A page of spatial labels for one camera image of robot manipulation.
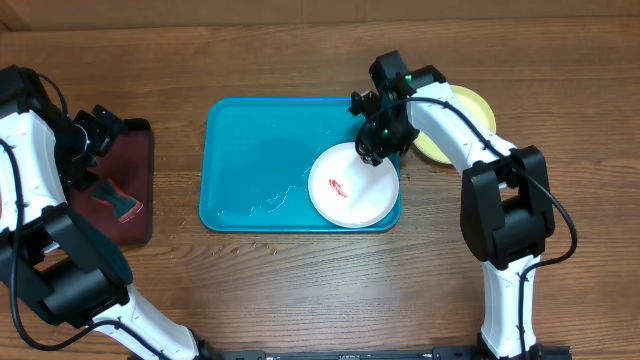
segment teal tray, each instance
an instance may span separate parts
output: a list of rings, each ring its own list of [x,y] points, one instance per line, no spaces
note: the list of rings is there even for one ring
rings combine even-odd
[[[349,99],[224,99],[209,111],[200,219],[215,231],[372,232],[393,227],[401,196],[378,223],[332,224],[313,207],[307,182],[328,148],[354,141],[364,118]],[[399,169],[397,157],[391,159]]]

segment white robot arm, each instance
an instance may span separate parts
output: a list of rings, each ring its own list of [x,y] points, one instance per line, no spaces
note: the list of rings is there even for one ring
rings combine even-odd
[[[100,106],[72,121],[51,104],[33,71],[0,71],[0,278],[47,323],[102,332],[141,359],[213,359],[206,342],[136,290],[117,246],[67,206],[62,185],[82,188],[92,181],[87,167],[108,151],[122,124]],[[33,268],[57,247],[68,257]],[[31,346],[55,349],[23,334]]]
[[[483,355],[519,359],[523,349],[539,353],[531,323],[535,270],[524,282],[522,305],[520,275],[540,262],[554,221],[550,200],[527,181],[518,180],[509,161],[526,168],[548,190],[541,153],[534,147],[517,149],[492,133],[458,101],[451,85],[432,66],[409,71],[400,55],[391,52],[378,57],[369,74],[378,94],[351,96],[349,110],[367,119],[356,151],[363,161],[377,166],[393,153],[404,155],[420,131],[435,142],[463,177],[460,226],[469,249],[483,262],[485,320],[478,341],[486,350]],[[519,188],[519,195],[503,202],[499,191],[507,186]]]
[[[492,133],[466,107],[460,103],[448,82],[434,82],[417,89],[415,97],[435,98],[447,101],[462,111],[480,130],[486,139],[503,155],[509,156],[516,147]],[[407,104],[409,122],[433,139],[453,166],[462,175],[478,161],[490,163],[498,157],[489,151],[460,121],[453,112],[442,106],[409,102]],[[498,270],[490,262],[484,262],[485,318],[482,325],[482,339],[496,358],[513,358],[521,353],[518,330],[518,284],[520,275],[528,266],[539,262],[540,257],[532,255],[512,261],[506,270]],[[531,324],[534,271],[527,276],[524,299],[524,330],[527,350],[536,343]]]

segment wood grain surface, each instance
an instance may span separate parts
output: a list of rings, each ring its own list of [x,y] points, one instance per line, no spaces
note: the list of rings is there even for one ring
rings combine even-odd
[[[411,151],[403,215],[383,234],[215,233],[197,210],[207,112],[225,97],[372,89],[368,66],[393,49],[410,68],[434,64],[491,104],[501,136],[544,152],[551,188],[577,225],[575,257],[537,274],[538,339],[571,345],[576,359],[637,359],[639,34],[639,18],[1,33],[0,67],[49,75],[73,113],[100,103],[147,118],[154,235],[125,249],[138,288],[218,349],[290,352],[475,341],[482,272],[460,234],[460,178]],[[546,258],[569,245],[556,221]],[[27,349],[7,294],[0,287],[0,358],[125,358],[97,334],[60,353]],[[24,313],[41,341],[75,332]]]

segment red object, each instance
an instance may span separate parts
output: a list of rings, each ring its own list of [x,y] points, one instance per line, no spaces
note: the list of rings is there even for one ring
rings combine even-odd
[[[118,221],[121,223],[125,223],[131,220],[143,208],[141,202],[134,199],[131,195],[122,190],[122,188],[120,188],[120,186],[118,186],[118,184],[116,184],[113,179],[107,179],[101,185],[98,185],[98,189],[100,189],[101,191],[96,190],[93,193],[93,199],[101,204],[112,208],[116,213]]]
[[[338,194],[338,196],[347,197],[347,194],[345,194],[345,192],[342,191],[342,186],[340,186],[340,184],[338,184],[337,181],[333,179],[329,179],[329,185],[336,192],[336,194]]]
[[[129,129],[118,136],[107,156],[98,158],[98,166],[90,169],[100,179],[83,192],[72,190],[69,196],[71,208],[116,245],[144,244],[151,238],[153,134],[148,128],[131,130],[129,125]],[[96,187],[107,179],[141,203],[142,208],[126,222],[118,221],[111,206],[93,198]]]

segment black cable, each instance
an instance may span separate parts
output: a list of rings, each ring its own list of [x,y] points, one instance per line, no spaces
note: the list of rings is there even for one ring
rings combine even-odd
[[[62,91],[60,91],[60,88],[58,88],[58,86],[51,79],[49,79],[48,76],[46,76],[44,74],[40,74],[40,73],[38,73],[38,76],[43,78],[46,82],[48,82],[56,90],[56,93],[58,93],[58,98],[60,98],[60,108],[62,109],[63,120],[68,119],[69,118],[69,111],[67,109],[67,101],[64,99],[64,96],[62,95]]]
[[[506,161],[509,164],[509,166],[511,166],[515,170],[516,173],[524,177],[527,181],[529,181],[531,184],[537,187],[540,191],[542,191],[542,193],[547,198],[549,198],[553,206],[555,206],[555,208],[558,209],[560,216],[562,216],[564,221],[567,223],[567,227],[569,228],[569,233],[571,234],[571,246],[569,247],[569,250],[564,255],[561,255],[559,257],[530,265],[522,272],[522,274],[520,274],[520,286],[519,286],[519,293],[518,293],[519,294],[518,331],[520,332],[520,347],[521,347],[522,353],[524,355],[524,358],[528,360],[529,353],[526,350],[526,344],[524,340],[524,283],[527,281],[527,275],[532,270],[543,267],[543,266],[561,263],[567,260],[568,258],[570,258],[573,255],[573,253],[575,253],[576,248],[578,247],[578,232],[576,230],[576,226],[573,223],[573,220],[571,220],[571,217],[569,216],[569,213],[567,212],[567,210],[565,210],[565,208],[562,206],[562,204],[560,204],[560,202],[558,201],[558,199],[555,198],[555,196],[553,196],[549,191],[547,191],[547,189],[545,189],[544,186],[540,185],[539,182],[537,182],[534,178],[532,178],[524,169],[522,169],[520,166],[514,163],[509,157],[503,155],[495,147],[493,147],[491,142],[487,140],[484,136],[482,136],[482,133],[480,133],[480,131],[475,127],[475,125],[473,125],[471,120],[469,120],[469,118],[467,118],[467,116],[462,111],[460,111],[455,106],[451,105],[448,101],[442,101],[442,100],[428,98],[428,97],[406,98],[406,99],[395,101],[389,105],[382,107],[380,110],[376,111],[373,115],[371,115],[369,119],[380,116],[380,114],[382,114],[383,112],[393,107],[396,107],[398,105],[406,104],[408,102],[432,103],[432,104],[440,105],[445,109],[450,110],[451,112],[456,114],[460,118],[460,120],[462,120],[467,125],[467,127],[469,127],[469,130],[471,130],[471,132],[478,138],[478,140],[480,140],[483,146],[485,146],[489,151],[491,151],[494,155],[496,155],[501,160]]]
[[[22,321],[20,320],[20,313],[18,311],[18,251],[20,250],[20,240],[22,236],[22,227],[24,223],[24,198],[22,193],[22,182],[20,180],[20,172],[18,169],[18,162],[16,161],[15,154],[6,141],[0,138],[0,146],[4,148],[5,152],[9,156],[9,161],[11,162],[11,168],[13,170],[13,180],[15,183],[16,190],[16,207],[18,211],[18,220],[16,222],[16,228],[13,235],[13,253],[11,254],[11,279],[9,283],[9,302],[11,307],[11,317],[13,318],[13,324],[18,331],[18,335],[22,338],[22,340],[27,343],[27,345],[31,346],[34,349],[41,351],[57,351],[60,349],[64,349],[65,347],[75,343],[76,341],[85,337],[88,333],[95,330],[97,327],[103,325],[111,325],[116,328],[122,329],[124,332],[129,334],[132,338],[140,343],[144,348],[146,348],[149,352],[157,356],[159,359],[168,360],[167,357],[161,353],[160,351],[154,349],[149,343],[147,343],[140,335],[136,334],[133,330],[122,324],[117,320],[103,320],[90,324],[82,331],[72,336],[71,338],[56,344],[56,345],[45,345],[40,344],[35,341],[29,334],[27,334]]]

